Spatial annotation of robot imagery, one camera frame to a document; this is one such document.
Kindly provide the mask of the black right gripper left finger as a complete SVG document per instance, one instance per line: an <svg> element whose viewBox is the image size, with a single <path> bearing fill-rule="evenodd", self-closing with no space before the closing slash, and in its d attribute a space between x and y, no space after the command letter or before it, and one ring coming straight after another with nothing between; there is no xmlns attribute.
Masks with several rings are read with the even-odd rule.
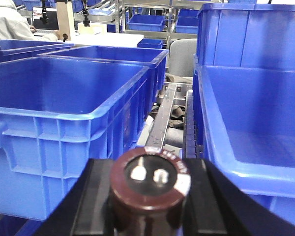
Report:
<svg viewBox="0 0 295 236"><path fill-rule="evenodd" d="M89 159L81 176L35 236L114 236L109 194L112 159Z"/></svg>

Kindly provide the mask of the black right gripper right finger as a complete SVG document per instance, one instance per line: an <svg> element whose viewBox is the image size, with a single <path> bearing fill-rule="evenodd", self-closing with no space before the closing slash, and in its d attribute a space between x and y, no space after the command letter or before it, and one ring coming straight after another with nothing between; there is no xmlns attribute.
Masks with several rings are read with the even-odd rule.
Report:
<svg viewBox="0 0 295 236"><path fill-rule="evenodd" d="M191 188L183 217L185 236L295 236L295 225L240 191L212 163L185 158Z"/></svg>

